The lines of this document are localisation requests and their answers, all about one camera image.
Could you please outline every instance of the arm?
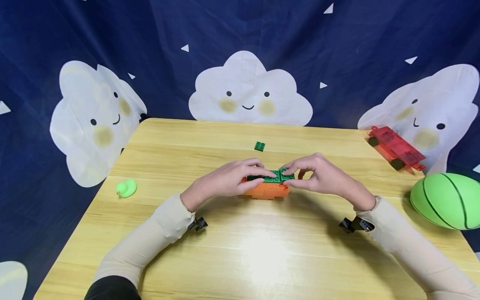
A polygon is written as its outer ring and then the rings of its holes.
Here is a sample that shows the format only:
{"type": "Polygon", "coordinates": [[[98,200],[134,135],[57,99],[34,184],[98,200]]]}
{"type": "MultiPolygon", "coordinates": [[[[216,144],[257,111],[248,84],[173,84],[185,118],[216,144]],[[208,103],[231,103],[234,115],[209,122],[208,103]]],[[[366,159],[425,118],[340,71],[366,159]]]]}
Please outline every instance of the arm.
{"type": "Polygon", "coordinates": [[[388,201],[377,197],[372,210],[357,215],[375,225],[371,238],[395,257],[428,299],[480,299],[478,287],[388,201]]]}
{"type": "Polygon", "coordinates": [[[479,288],[438,249],[416,231],[386,200],[374,197],[360,182],[330,163],[323,155],[302,157],[284,166],[285,175],[300,169],[299,180],[285,184],[347,199],[357,215],[373,225],[369,234],[391,253],[427,294],[429,300],[480,299],[479,288]],[[306,172],[313,174],[302,180],[306,172]]]}
{"type": "Polygon", "coordinates": [[[168,198],[105,255],[85,299],[140,299],[137,288],[147,264],[182,237],[193,222],[195,211],[207,199],[240,195],[264,181],[258,178],[241,182],[248,175],[275,176],[257,158],[235,161],[197,179],[182,194],[168,198]]]}

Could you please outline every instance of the finger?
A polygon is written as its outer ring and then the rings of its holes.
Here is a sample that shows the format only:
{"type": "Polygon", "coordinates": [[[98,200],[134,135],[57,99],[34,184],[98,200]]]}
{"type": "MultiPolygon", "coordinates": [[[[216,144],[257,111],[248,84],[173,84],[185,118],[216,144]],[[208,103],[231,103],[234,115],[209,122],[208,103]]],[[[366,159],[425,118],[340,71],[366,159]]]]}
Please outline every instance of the finger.
{"type": "Polygon", "coordinates": [[[287,164],[284,164],[284,165],[282,166],[282,168],[290,169],[290,167],[293,165],[294,162],[295,162],[295,160],[293,160],[293,161],[291,161],[291,162],[289,162],[289,163],[287,163],[287,164]]]}
{"type": "Polygon", "coordinates": [[[308,171],[310,170],[307,170],[307,169],[300,169],[300,172],[299,172],[299,175],[298,175],[298,179],[303,179],[303,175],[305,175],[305,173],[307,173],[308,171]]]}
{"type": "Polygon", "coordinates": [[[264,181],[263,178],[257,178],[252,181],[243,182],[238,185],[239,194],[243,194],[248,190],[254,189],[264,181]]]}
{"type": "Polygon", "coordinates": [[[304,190],[309,190],[309,191],[311,191],[311,186],[312,186],[312,182],[310,180],[291,179],[291,180],[287,180],[287,181],[283,182],[283,184],[292,186],[294,188],[304,189],[304,190]]]}
{"type": "Polygon", "coordinates": [[[260,167],[247,167],[246,172],[244,173],[243,176],[248,176],[248,175],[262,175],[262,176],[268,176],[268,177],[276,177],[275,173],[267,170],[265,168],[260,168],[260,167]]]}
{"type": "Polygon", "coordinates": [[[247,165],[247,166],[257,166],[257,167],[261,167],[261,168],[265,167],[263,165],[263,163],[256,157],[245,159],[245,160],[242,161],[242,164],[247,165]]]}
{"type": "Polygon", "coordinates": [[[302,157],[297,159],[293,165],[284,172],[285,175],[290,175],[295,173],[298,169],[305,169],[307,171],[315,171],[315,162],[312,161],[310,157],[302,157]]]}

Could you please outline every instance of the table top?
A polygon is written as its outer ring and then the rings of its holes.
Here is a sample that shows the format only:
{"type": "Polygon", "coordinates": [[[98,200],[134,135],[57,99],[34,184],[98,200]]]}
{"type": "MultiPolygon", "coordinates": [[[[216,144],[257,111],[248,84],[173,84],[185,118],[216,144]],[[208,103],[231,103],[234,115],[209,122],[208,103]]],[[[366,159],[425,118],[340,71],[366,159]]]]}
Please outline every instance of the table top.
{"type": "MultiPolygon", "coordinates": [[[[474,282],[480,263],[459,231],[419,216],[404,195],[422,175],[396,172],[365,131],[148,119],[127,147],[59,255],[35,299],[83,299],[104,255],[170,195],[231,161],[258,157],[277,169],[321,152],[374,194],[384,196],[474,282]],[[257,141],[263,152],[254,151],[257,141]],[[129,198],[117,183],[136,180],[129,198]]],[[[292,189],[283,200],[214,198],[197,212],[209,226],[187,232],[147,267],[147,299],[425,299],[395,260],[364,232],[347,235],[351,205],[292,189]]]]}

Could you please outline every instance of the black sleeve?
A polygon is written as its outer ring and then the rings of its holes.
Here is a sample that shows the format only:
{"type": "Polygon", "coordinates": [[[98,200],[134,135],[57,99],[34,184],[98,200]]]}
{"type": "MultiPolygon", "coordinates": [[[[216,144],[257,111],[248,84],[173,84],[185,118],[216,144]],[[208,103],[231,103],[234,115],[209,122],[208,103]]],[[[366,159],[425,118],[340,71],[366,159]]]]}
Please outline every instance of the black sleeve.
{"type": "Polygon", "coordinates": [[[95,281],[85,300],[141,300],[131,281],[121,276],[107,276],[95,281]]]}

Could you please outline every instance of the beige sleeve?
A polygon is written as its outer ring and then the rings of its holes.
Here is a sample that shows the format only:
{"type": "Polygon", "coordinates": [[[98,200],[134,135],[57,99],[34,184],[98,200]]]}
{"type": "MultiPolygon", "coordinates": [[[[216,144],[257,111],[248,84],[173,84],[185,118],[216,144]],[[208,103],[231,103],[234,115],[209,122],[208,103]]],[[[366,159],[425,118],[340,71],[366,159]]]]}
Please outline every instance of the beige sleeve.
{"type": "Polygon", "coordinates": [[[194,219],[195,213],[185,208],[180,195],[171,196],[105,255],[93,282],[118,275],[130,280],[137,288],[146,265],[165,247],[181,238],[194,219]]]}
{"type": "Polygon", "coordinates": [[[416,231],[387,200],[357,215],[375,225],[371,238],[391,253],[421,286],[429,300],[480,299],[479,288],[435,246],[416,231]]]}

